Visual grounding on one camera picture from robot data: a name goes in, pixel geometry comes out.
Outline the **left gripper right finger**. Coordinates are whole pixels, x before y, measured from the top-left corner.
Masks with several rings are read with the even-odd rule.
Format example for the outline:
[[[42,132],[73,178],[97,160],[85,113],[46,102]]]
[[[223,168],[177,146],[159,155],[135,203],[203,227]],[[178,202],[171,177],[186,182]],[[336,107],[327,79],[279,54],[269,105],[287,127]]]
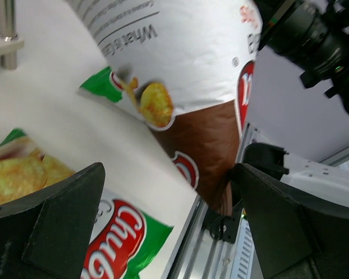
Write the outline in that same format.
[[[241,192],[264,278],[349,278],[349,208],[282,183],[248,164]]]

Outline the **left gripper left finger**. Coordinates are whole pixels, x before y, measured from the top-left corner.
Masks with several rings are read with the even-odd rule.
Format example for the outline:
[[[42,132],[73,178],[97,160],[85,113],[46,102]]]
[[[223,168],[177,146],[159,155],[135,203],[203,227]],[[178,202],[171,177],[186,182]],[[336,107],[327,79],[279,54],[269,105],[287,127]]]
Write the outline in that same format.
[[[80,278],[104,181],[94,163],[0,205],[0,278]]]

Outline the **brown Chuba cassava bag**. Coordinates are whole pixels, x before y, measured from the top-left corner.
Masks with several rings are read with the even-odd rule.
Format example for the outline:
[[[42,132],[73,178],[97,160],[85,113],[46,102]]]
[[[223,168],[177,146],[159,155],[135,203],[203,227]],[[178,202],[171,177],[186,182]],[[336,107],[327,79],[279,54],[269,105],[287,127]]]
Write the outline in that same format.
[[[207,205],[232,213],[262,20],[255,1],[70,1],[113,80]]]

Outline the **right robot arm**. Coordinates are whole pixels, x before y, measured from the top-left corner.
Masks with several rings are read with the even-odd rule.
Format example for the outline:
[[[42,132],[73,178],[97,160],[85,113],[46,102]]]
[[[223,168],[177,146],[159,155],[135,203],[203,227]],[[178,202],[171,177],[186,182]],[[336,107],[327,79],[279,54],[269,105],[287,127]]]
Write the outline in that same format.
[[[239,12],[256,56],[245,143],[278,146],[278,180],[349,207],[349,1],[251,1]]]

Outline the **white two-tier wooden shelf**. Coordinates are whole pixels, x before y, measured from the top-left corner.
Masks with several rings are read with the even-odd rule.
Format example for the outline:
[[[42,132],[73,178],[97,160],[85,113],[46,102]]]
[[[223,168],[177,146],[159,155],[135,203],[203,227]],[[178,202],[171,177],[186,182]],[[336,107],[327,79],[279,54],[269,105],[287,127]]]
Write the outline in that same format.
[[[17,69],[17,52],[24,39],[17,33],[16,1],[0,0],[0,63],[4,69]]]

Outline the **green Chuba cassava bag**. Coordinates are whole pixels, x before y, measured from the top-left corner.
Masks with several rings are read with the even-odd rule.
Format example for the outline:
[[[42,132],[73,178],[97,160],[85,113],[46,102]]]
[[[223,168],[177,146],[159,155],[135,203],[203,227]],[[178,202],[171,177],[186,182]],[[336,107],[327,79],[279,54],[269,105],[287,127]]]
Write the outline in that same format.
[[[153,250],[158,230],[144,214],[167,224],[171,233],[140,278],[169,278],[195,195],[141,123],[101,115],[83,104],[65,76],[0,74],[0,140],[20,128],[37,148],[64,164],[72,175],[12,202],[0,202],[0,278],[114,278],[113,232],[104,225],[102,245],[87,253],[92,227],[125,203],[120,227],[136,241],[133,265],[144,248]]]

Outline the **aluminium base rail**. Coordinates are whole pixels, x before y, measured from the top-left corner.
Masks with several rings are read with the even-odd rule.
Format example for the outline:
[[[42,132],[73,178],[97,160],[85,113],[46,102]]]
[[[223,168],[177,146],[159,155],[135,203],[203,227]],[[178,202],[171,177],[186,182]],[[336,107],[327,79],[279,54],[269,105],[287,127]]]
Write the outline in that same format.
[[[262,278],[250,226],[241,215],[236,242],[213,240],[202,224],[208,210],[197,196],[162,278]]]

